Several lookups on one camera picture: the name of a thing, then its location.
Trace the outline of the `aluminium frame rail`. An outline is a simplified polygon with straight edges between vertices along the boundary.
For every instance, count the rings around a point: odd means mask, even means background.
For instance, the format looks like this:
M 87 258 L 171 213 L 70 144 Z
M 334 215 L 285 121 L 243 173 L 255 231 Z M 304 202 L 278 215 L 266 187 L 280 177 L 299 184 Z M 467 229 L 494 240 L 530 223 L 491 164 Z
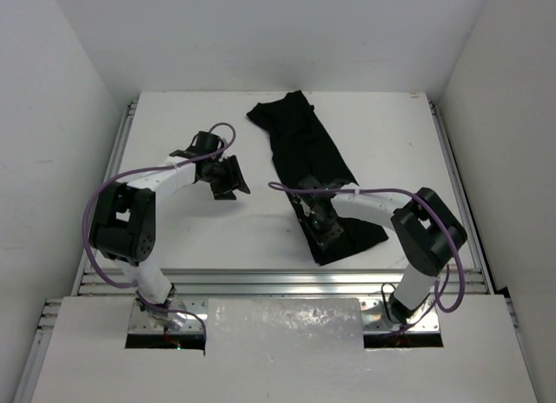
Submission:
M 214 202 L 194 186 L 165 202 L 157 249 L 208 328 L 208 349 L 129 349 L 129 290 L 82 262 L 68 297 L 43 308 L 18 402 L 531 402 L 506 299 L 493 291 L 453 153 L 425 95 L 315 92 L 309 101 L 364 187 L 434 188 L 462 221 L 467 295 L 430 313 L 440 347 L 414 337 L 367 349 L 379 297 L 405 267 L 395 238 L 326 267 L 312 262 L 266 134 L 248 121 L 276 92 L 145 92 L 118 131 L 108 171 L 158 163 L 198 130 L 230 122 L 251 195 Z

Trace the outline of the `black t-shirt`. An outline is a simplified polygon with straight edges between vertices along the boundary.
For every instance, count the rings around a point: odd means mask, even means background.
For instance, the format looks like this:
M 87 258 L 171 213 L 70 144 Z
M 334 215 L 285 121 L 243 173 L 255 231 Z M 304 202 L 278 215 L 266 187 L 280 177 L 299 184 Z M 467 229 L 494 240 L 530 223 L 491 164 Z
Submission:
M 281 183 L 289 188 L 303 188 L 309 180 L 314 188 L 334 183 L 355 183 L 356 179 L 340 151 L 325 130 L 301 91 L 290 92 L 275 102 L 258 103 L 247 113 L 248 119 L 268 133 L 272 162 Z M 355 218 L 338 218 L 342 233 L 323 248 L 322 233 L 309 223 L 309 217 L 288 196 L 309 250 L 321 266 L 364 252 L 384 241 L 383 227 Z

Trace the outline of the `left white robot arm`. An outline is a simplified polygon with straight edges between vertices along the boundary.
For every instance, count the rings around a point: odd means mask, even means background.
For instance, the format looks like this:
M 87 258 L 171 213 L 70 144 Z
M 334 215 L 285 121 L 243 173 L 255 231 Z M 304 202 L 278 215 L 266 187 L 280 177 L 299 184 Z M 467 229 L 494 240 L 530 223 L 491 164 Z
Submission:
M 124 171 L 93 192 L 83 211 L 82 238 L 91 267 L 106 284 L 134 290 L 154 313 L 172 313 L 175 288 L 152 257 L 157 209 L 198 182 L 207 183 L 217 201 L 248 193 L 236 156 L 225 154 L 232 144 L 212 129 L 200 131 L 161 164 Z

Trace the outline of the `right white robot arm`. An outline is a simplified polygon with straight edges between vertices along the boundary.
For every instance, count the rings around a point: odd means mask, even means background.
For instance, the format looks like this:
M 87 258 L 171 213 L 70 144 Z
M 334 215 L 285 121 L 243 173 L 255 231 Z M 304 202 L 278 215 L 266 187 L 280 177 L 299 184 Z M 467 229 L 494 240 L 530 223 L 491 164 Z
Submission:
M 439 295 L 439 276 L 448 262 L 461 262 L 467 232 L 430 188 L 361 188 L 337 181 L 322 186 L 309 176 L 286 188 L 314 259 L 321 265 L 359 254 L 395 233 L 407 265 L 390 294 L 386 315 L 408 323 L 430 294 Z

